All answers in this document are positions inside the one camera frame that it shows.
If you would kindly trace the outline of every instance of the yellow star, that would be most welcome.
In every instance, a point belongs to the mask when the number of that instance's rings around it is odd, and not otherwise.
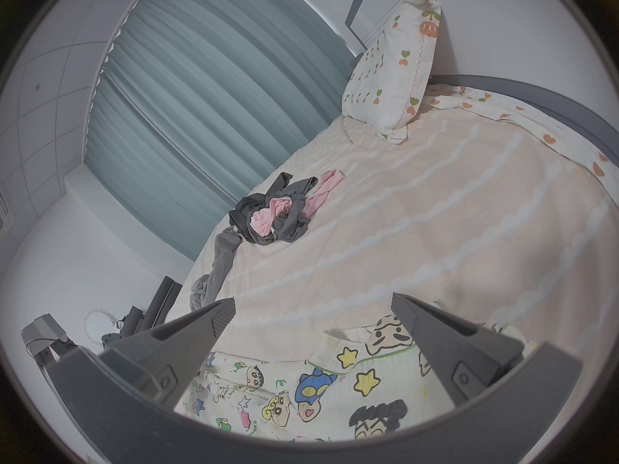
[[[342,368],[346,369],[357,362],[358,353],[359,351],[351,351],[348,347],[344,347],[344,352],[337,355],[337,360],[342,364]]]
[[[380,382],[381,379],[376,377],[376,371],[372,368],[367,373],[357,373],[357,382],[352,388],[354,391],[360,392],[362,396],[367,397]]]

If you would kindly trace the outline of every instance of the gray cloth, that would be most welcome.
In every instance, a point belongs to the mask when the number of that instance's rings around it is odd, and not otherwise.
[[[191,311],[215,302],[223,281],[232,268],[234,252],[242,240],[243,238],[235,232],[234,227],[228,227],[215,236],[213,271],[202,275],[191,286]]]
[[[275,218],[275,221],[273,222],[274,230],[266,237],[259,236],[250,225],[251,216],[256,210],[248,214],[248,227],[255,242],[262,246],[266,246],[274,241],[292,243],[305,234],[310,221],[309,219],[302,218],[301,212],[305,208],[305,195],[316,185],[317,182],[318,179],[316,177],[303,179],[293,182],[284,189],[278,190],[277,192],[266,197],[266,206],[269,206],[269,203],[273,198],[289,197],[292,200],[290,212],[287,215],[281,214]]]

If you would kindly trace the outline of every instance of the white pillow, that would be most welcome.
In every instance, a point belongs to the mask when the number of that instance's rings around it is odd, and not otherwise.
[[[406,124],[428,83],[440,19],[434,0],[402,2],[355,67],[342,114],[367,122],[392,143],[406,140]]]

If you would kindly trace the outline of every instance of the ceiling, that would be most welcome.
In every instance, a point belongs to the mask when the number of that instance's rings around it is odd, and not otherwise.
[[[19,244],[82,163],[90,89],[135,0],[59,0],[27,42],[0,95],[0,184],[15,223],[0,243],[0,280]]]

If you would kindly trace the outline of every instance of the cartoon print pajamas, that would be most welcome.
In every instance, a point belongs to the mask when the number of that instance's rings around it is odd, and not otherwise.
[[[521,340],[523,356],[535,348],[510,325],[491,327]],[[453,408],[406,329],[389,315],[371,327],[325,332],[305,361],[211,352],[176,412],[223,431],[296,442],[378,436]]]

